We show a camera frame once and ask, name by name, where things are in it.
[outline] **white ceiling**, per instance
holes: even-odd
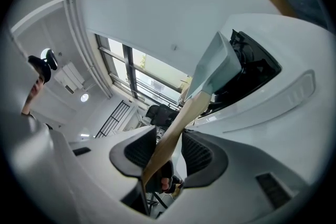
[[[26,29],[18,35],[17,40],[28,55],[40,57],[42,50],[51,48],[58,60],[59,67],[71,61],[85,79],[84,88],[87,88],[94,84],[94,80],[74,43],[65,10],[62,5],[59,5],[56,10],[55,8],[50,10],[50,13],[46,13],[38,21],[30,22],[32,24],[26,26]],[[43,92],[32,105],[33,114],[35,112],[37,118],[40,117],[41,121],[52,127],[66,124],[77,111],[90,103],[89,101],[86,103],[80,101],[81,95],[85,92],[83,89],[77,90],[71,95],[54,79],[55,72],[51,72],[51,80],[45,84]],[[91,98],[96,95],[104,97],[97,85],[89,89],[88,93]]]

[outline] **white machine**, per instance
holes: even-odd
[[[153,126],[73,145],[20,116],[36,73],[1,35],[1,137],[27,195],[56,223],[263,223],[302,205],[333,143],[334,36],[301,20],[242,14],[221,33],[242,72],[183,132],[173,164],[179,198],[154,220],[141,184]]]

